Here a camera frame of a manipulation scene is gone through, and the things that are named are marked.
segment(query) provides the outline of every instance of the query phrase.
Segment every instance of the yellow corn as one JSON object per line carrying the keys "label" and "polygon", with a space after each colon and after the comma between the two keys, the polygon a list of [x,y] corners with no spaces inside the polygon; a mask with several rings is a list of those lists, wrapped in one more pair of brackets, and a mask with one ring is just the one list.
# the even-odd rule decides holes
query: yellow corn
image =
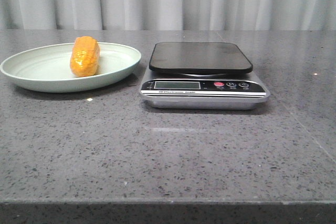
{"label": "yellow corn", "polygon": [[78,37],[72,48],[70,69],[78,77],[93,76],[98,69],[100,48],[90,36]]}

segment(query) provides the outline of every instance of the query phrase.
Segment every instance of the speckled stone surface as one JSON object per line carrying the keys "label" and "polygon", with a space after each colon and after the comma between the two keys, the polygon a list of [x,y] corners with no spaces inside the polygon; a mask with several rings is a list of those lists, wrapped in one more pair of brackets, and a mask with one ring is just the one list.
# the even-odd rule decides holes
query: speckled stone surface
{"label": "speckled stone surface", "polygon": [[[0,61],[83,35],[140,50],[140,64],[67,94],[1,74],[0,223],[336,223],[336,32],[0,30]],[[148,106],[139,85],[163,41],[237,44],[269,101]]]}

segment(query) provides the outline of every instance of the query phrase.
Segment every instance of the white curtain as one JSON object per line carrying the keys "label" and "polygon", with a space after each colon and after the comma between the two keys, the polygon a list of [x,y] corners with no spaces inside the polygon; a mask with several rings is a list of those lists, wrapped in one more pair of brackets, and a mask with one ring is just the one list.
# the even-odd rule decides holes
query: white curtain
{"label": "white curtain", "polygon": [[336,0],[0,0],[0,28],[336,30]]}

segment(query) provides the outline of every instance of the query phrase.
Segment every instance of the electronic scale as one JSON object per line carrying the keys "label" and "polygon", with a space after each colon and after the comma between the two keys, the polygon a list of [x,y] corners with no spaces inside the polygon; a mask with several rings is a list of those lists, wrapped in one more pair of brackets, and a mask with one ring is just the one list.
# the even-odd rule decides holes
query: electronic scale
{"label": "electronic scale", "polygon": [[241,50],[224,42],[155,45],[140,94],[155,108],[251,110],[270,92]]}

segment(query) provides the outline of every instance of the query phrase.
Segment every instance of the light green plate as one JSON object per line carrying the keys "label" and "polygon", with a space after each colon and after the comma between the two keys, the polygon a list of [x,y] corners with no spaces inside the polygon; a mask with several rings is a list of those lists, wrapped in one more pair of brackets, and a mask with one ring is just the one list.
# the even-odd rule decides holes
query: light green plate
{"label": "light green plate", "polygon": [[90,77],[76,77],[70,70],[73,43],[39,47],[20,52],[3,61],[0,70],[25,89],[65,93],[101,88],[130,75],[138,65],[138,50],[100,42],[99,69]]}

